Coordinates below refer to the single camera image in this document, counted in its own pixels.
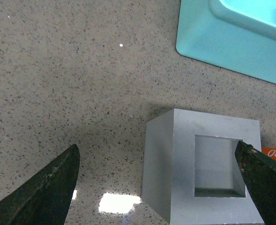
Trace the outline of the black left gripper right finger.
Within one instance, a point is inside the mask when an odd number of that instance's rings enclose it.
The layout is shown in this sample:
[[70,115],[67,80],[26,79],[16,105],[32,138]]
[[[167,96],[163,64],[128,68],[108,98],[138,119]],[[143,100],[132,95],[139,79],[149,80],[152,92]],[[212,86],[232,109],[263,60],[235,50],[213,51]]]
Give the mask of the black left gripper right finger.
[[266,225],[276,225],[276,161],[239,141],[235,158],[244,183]]

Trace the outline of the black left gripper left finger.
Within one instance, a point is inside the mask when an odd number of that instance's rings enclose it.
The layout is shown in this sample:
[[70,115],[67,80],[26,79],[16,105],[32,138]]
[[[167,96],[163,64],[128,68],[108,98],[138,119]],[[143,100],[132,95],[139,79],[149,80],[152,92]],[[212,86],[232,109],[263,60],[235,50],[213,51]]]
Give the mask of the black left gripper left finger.
[[0,225],[64,224],[79,166],[79,148],[73,144],[0,201]]

